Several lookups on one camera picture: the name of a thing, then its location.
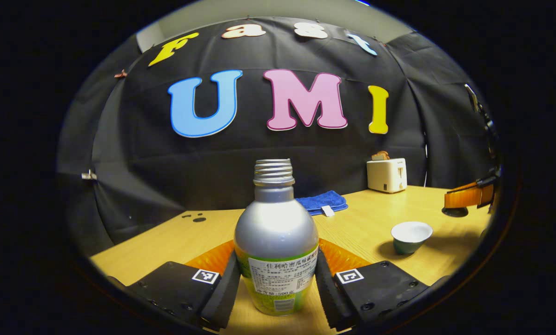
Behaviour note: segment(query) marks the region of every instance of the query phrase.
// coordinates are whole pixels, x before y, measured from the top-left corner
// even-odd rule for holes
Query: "screw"
[[[368,302],[368,303],[365,303],[365,304],[361,305],[361,310],[370,310],[370,309],[373,309],[374,307],[375,307],[374,303]]]

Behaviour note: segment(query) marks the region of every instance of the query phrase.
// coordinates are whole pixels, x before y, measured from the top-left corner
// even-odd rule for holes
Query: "yellow letter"
[[[388,125],[386,124],[386,100],[389,97],[388,91],[379,86],[369,86],[369,93],[373,95],[373,119],[369,123],[369,132],[374,134],[386,134]]]
[[[295,28],[295,32],[301,36],[314,38],[327,37],[325,31],[323,31],[324,28],[320,25],[316,25],[315,23],[297,22],[295,23]]]
[[[153,61],[151,61],[150,64],[148,64],[148,67],[158,63],[159,61],[163,61],[168,57],[171,57],[172,55],[174,55],[174,50],[181,49],[181,47],[183,47],[183,45],[187,43],[188,39],[195,38],[197,36],[199,36],[199,33],[193,33],[187,36],[183,36],[178,40],[168,42],[163,46],[163,49],[160,51],[159,55],[157,55],[156,58]]]
[[[260,25],[240,25],[227,28],[226,32],[222,34],[222,38],[237,38],[241,36],[261,36],[265,31],[261,29]]]

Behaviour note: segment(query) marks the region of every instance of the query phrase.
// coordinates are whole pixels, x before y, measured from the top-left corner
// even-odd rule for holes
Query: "wall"
[[[212,23],[250,15],[284,16],[330,23],[375,36],[382,42],[407,34],[412,28],[355,0],[200,0],[174,11],[138,32],[142,51],[153,44]]]

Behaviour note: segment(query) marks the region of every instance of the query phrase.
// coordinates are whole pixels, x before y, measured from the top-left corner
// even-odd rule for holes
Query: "table surface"
[[[430,286],[442,276],[452,274],[476,249],[480,233],[490,219],[489,206],[479,209],[471,206],[469,214],[463,218],[446,216],[441,212],[446,191],[408,186],[399,193],[387,194],[366,189],[344,195],[348,203],[346,210],[331,217],[316,215],[313,219],[320,238],[371,263],[391,261]],[[104,274],[129,286],[166,261],[186,263],[232,240],[243,211],[189,210],[91,259]],[[206,220],[193,222],[195,218]],[[393,250],[390,231],[405,221],[428,223],[433,227],[433,235],[415,253],[401,256]],[[327,324],[315,280],[303,309],[289,316],[262,314],[255,309],[248,294],[241,278],[229,326],[222,329],[221,334],[338,333]]]

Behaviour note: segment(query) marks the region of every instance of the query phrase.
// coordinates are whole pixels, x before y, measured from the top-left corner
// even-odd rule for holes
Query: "letter m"
[[[348,125],[340,104],[340,77],[317,74],[310,90],[305,88],[291,70],[268,70],[264,72],[264,78],[271,82],[274,96],[274,116],[268,121],[268,128],[271,130],[286,131],[297,126],[297,120],[289,112],[289,103],[295,108],[305,127],[313,123],[319,104],[321,116],[317,119],[317,124],[320,127],[339,129]]]

